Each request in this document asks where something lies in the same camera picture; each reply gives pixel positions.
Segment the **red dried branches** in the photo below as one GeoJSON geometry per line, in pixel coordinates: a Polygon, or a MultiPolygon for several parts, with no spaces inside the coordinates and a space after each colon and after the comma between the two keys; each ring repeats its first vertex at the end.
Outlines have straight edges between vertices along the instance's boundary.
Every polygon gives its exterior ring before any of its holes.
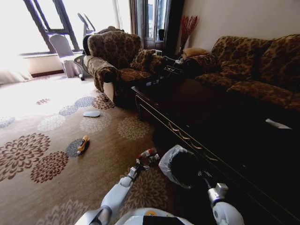
{"type": "Polygon", "coordinates": [[[184,15],[181,19],[181,40],[180,40],[180,46],[183,49],[188,37],[193,32],[197,24],[199,23],[199,17],[196,16],[186,16],[184,15]]]}

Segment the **dark wooden coffee table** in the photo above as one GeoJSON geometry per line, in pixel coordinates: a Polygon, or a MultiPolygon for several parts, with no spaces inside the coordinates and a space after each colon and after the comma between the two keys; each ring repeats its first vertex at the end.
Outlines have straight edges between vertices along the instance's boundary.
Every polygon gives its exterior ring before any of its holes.
{"type": "Polygon", "coordinates": [[[273,217],[299,222],[293,202],[300,197],[285,196],[297,160],[282,154],[293,150],[293,134],[265,123],[257,105],[178,77],[132,89],[141,119],[142,111],[150,113],[273,217]]]}

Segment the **white chair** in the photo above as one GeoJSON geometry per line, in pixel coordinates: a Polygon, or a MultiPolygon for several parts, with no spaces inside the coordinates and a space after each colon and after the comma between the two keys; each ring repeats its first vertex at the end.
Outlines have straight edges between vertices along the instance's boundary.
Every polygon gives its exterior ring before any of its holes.
{"type": "Polygon", "coordinates": [[[78,57],[78,55],[74,55],[66,37],[55,34],[51,36],[49,40],[60,58],[63,70],[67,77],[70,78],[77,75],[81,80],[84,80],[80,66],[74,62],[74,59],[78,57]]]}

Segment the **white wall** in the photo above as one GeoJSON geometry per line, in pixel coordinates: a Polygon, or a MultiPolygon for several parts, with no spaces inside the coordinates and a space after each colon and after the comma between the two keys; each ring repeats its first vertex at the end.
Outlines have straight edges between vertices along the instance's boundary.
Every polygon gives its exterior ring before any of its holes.
{"type": "Polygon", "coordinates": [[[57,55],[30,57],[24,59],[30,74],[61,70],[62,65],[57,55]]]}
{"type": "Polygon", "coordinates": [[[185,0],[182,14],[201,20],[186,48],[211,50],[223,35],[269,39],[300,33],[300,0],[185,0]]]}

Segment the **leopard print sofa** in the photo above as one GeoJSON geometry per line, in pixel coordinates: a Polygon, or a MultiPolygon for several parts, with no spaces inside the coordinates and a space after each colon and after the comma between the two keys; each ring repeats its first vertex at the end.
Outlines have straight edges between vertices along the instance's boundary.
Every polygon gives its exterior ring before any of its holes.
{"type": "Polygon", "coordinates": [[[94,77],[96,88],[114,103],[130,87],[148,82],[164,66],[163,57],[153,55],[154,50],[140,50],[141,39],[134,34],[122,31],[95,34],[89,37],[88,46],[91,53],[87,62],[88,72],[94,77]],[[149,60],[136,60],[143,54],[149,60]]]}
{"type": "Polygon", "coordinates": [[[263,40],[223,36],[191,57],[203,85],[300,112],[300,34],[263,40]]]}

